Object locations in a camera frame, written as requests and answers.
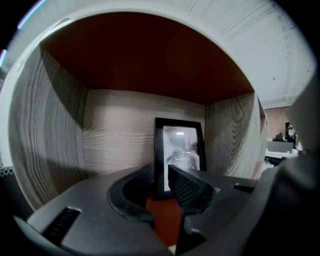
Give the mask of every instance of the white ceiling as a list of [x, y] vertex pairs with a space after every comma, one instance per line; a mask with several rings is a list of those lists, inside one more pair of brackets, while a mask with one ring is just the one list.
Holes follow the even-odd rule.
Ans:
[[[4, 69], [9, 70], [27, 45], [46, 28], [81, 6], [101, 1], [45, 1], [12, 39], [4, 59]], [[290, 105], [316, 70], [317, 61], [308, 43], [288, 15], [273, 1], [157, 1], [171, 5], [173, 9], [190, 12], [211, 24], [232, 50], [237, 63], [241, 64], [264, 108]]]

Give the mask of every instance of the wooden wall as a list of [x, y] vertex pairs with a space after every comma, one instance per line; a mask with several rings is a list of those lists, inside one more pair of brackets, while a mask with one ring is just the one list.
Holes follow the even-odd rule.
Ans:
[[33, 209], [87, 177], [87, 93], [45, 50], [32, 52], [13, 93], [9, 142], [17, 181]]
[[260, 162], [262, 143], [267, 144], [266, 132], [261, 131], [256, 94], [226, 99], [207, 106], [205, 111], [208, 172], [254, 178], [261, 168], [257, 162]]
[[89, 90], [83, 119], [83, 154], [88, 176], [154, 161], [155, 117], [201, 122], [205, 106], [120, 90]]

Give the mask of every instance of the picture frame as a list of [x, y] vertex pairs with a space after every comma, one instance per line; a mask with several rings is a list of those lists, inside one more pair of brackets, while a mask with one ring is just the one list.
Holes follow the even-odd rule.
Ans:
[[169, 188], [168, 165], [207, 171], [200, 122], [155, 118], [153, 196], [156, 201], [174, 197]]

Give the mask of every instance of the orange surface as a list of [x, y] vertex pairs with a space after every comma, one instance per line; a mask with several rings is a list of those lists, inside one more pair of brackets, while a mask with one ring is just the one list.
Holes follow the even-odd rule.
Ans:
[[154, 216], [154, 232], [167, 246], [177, 244], [182, 210], [175, 199], [155, 201], [149, 196], [146, 207]]
[[156, 15], [114, 12], [83, 18], [41, 46], [89, 90], [136, 91], [202, 105], [254, 91], [216, 44]]

